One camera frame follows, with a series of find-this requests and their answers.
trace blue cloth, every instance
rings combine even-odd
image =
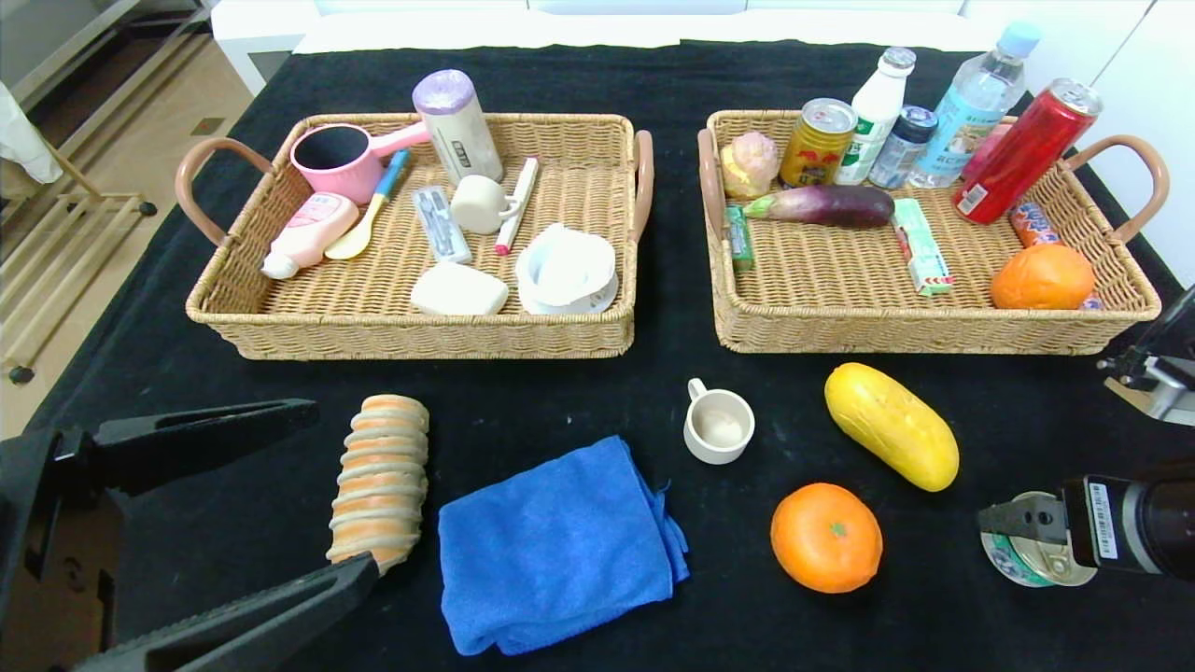
[[[663,490],[607,436],[440,509],[440,606],[462,655],[515,655],[670,598],[687,551]]]

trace plastic water bottle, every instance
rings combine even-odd
[[[1025,92],[1024,59],[1041,39],[1041,31],[1015,22],[982,56],[967,61],[933,114],[938,130],[908,176],[912,187],[949,187],[963,171],[988,133]]]

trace yellow mango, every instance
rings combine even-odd
[[[958,444],[946,422],[870,366],[835,368],[826,379],[826,407],[847,436],[918,488],[937,493],[958,474]]]

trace red can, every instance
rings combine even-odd
[[[992,224],[1096,123],[1102,109],[1090,86],[1055,79],[1012,124],[987,165],[963,182],[955,207],[972,221]]]

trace eggplant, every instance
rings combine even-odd
[[[875,187],[814,184],[755,198],[743,208],[743,214],[754,219],[868,227],[888,224],[895,208],[893,197]]]

